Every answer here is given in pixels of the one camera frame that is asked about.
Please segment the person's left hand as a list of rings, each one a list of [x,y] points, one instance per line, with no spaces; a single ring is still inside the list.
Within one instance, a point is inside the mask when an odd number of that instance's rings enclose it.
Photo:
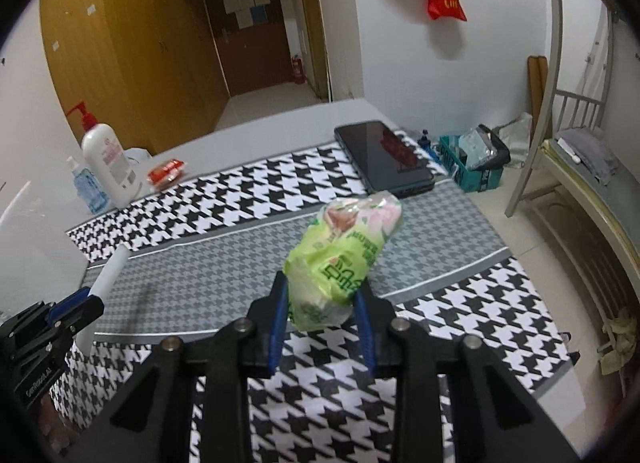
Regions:
[[[78,431],[58,414],[49,394],[40,401],[38,425],[43,438],[59,455],[66,454],[79,437]]]

